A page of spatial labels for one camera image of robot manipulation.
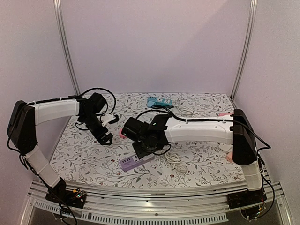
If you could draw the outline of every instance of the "metal rail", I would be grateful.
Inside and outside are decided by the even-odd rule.
[[[239,89],[240,85],[240,80],[242,78],[243,70],[246,64],[246,59],[249,51],[249,46],[250,46],[250,41],[252,37],[252,31],[254,27],[254,22],[255,22],[255,14],[256,14],[256,7],[257,7],[257,0],[251,0],[251,5],[250,5],[250,13],[249,13],[249,18],[248,18],[248,25],[247,25],[247,33],[246,33],[246,38],[245,38],[245,43],[244,43],[244,48],[242,52],[242,56],[240,59],[239,67],[238,67],[238,72],[234,81],[233,89],[230,95],[230,99],[234,101],[236,94]]]
[[[70,79],[71,79],[71,82],[72,82],[72,85],[73,85],[73,89],[74,89],[75,94],[80,95],[80,89],[79,89],[77,78],[75,76],[74,67],[73,67],[73,63],[72,63],[71,55],[70,55],[70,50],[69,50],[69,47],[68,47],[64,21],[63,21],[63,18],[62,18],[62,10],[61,10],[60,0],[54,0],[54,9],[55,9],[55,15],[56,15],[56,20],[57,20],[58,30],[59,30],[59,33],[60,33],[60,40],[61,40],[62,48],[63,48],[63,51],[64,51],[64,55],[65,55],[65,59],[66,59],[66,63],[67,63],[67,68],[68,68],[68,71],[69,71],[69,75],[70,75]]]

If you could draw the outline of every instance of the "aluminum frame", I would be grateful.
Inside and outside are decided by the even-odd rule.
[[[190,223],[192,221],[191,224],[193,224],[195,219],[215,218],[227,212],[240,210],[239,208],[229,209],[226,195],[246,189],[243,181],[230,186],[222,184],[218,187],[178,188],[178,190],[160,188],[160,194],[158,194],[157,190],[137,190],[135,188],[123,190],[118,187],[67,183],[69,189],[79,186],[85,186],[88,197],[82,210],[74,209],[76,217],[101,224],[111,224],[116,219],[126,220],[128,224],[129,222],[142,224],[142,221],[149,221],[149,224],[151,221],[151,224],[157,225],[171,224],[170,221],[190,221]],[[266,202],[270,202],[273,197],[272,189],[266,183],[264,187],[268,197]],[[275,203],[278,204],[283,225],[292,225],[291,215],[280,183],[274,183],[273,187],[276,196]],[[47,188],[43,184],[35,181],[32,183],[28,193],[30,199],[24,213],[26,216],[21,225],[28,225],[33,207],[53,213],[58,212],[58,204],[45,200],[46,193]]]
[[[78,81],[77,81],[77,78],[76,78],[76,75],[75,75],[75,71],[74,71],[74,67],[73,67],[73,63],[72,63],[72,59],[71,59],[71,55],[70,55],[70,50],[69,50],[69,47],[68,47],[67,36],[66,36],[66,31],[65,31],[65,25],[64,25],[63,18],[62,18],[62,10],[61,10],[60,0],[53,0],[53,2],[54,2],[54,9],[55,9],[57,26],[58,26],[58,30],[59,30],[59,33],[60,33],[61,45],[62,45],[62,49],[64,51],[64,55],[65,55],[66,64],[67,64],[67,68],[68,68],[68,71],[69,71],[70,79],[71,79],[75,94],[80,95],[81,93],[80,93]]]
[[[246,32],[246,38],[245,38],[245,42],[244,42],[243,52],[242,52],[242,56],[240,59],[238,72],[237,72],[237,75],[236,75],[236,78],[235,78],[235,81],[233,84],[232,92],[229,97],[233,101],[238,92],[240,80],[242,78],[243,70],[244,70],[244,67],[246,64],[246,59],[247,59],[247,55],[248,55],[248,51],[249,51],[250,41],[251,41],[251,37],[252,37],[252,31],[253,31],[254,22],[255,22],[256,7],[257,7],[257,0],[251,0],[250,13],[249,13],[249,18],[248,18],[247,32]]]

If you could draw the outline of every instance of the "white wall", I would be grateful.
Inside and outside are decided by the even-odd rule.
[[[300,224],[300,1],[258,1],[236,103],[271,146],[268,171]]]
[[[6,129],[17,100],[74,94],[56,25],[53,1],[0,1],[0,224],[16,225],[33,179],[6,147]],[[49,157],[66,120],[38,127]]]
[[[229,94],[250,0],[64,0],[81,90]]]

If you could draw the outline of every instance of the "power outlet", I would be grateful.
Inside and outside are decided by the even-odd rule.
[[[131,170],[133,168],[136,168],[137,166],[143,165],[144,163],[147,163],[147,162],[153,160],[154,157],[155,156],[153,154],[151,154],[142,159],[139,159],[137,157],[137,155],[132,155],[127,158],[121,159],[119,161],[119,165],[120,165],[121,169],[126,172],[128,170]]]
[[[147,100],[147,106],[151,108],[154,105],[159,105],[159,106],[172,105],[172,100],[161,98],[161,97],[149,96]]]

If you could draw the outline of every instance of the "table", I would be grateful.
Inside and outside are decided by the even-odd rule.
[[[110,95],[104,95],[109,105]],[[63,179],[84,184],[106,185],[127,188],[184,188],[217,185],[244,180],[241,168],[226,161],[226,152],[215,142],[173,143],[170,152],[177,152],[187,173],[172,170],[165,157],[155,159],[128,172],[122,171],[118,162],[134,154],[132,141],[119,136],[120,129],[129,117],[147,110],[148,96],[168,98],[175,105],[189,106],[206,117],[220,113],[232,113],[233,106],[225,94],[187,93],[127,93],[115,94],[117,105],[114,113],[118,123],[108,126],[113,144],[101,146],[89,131],[76,128],[77,116],[68,122],[51,158],[50,165]],[[176,109],[174,113],[182,116]],[[156,112],[143,115],[140,119],[151,121]]]

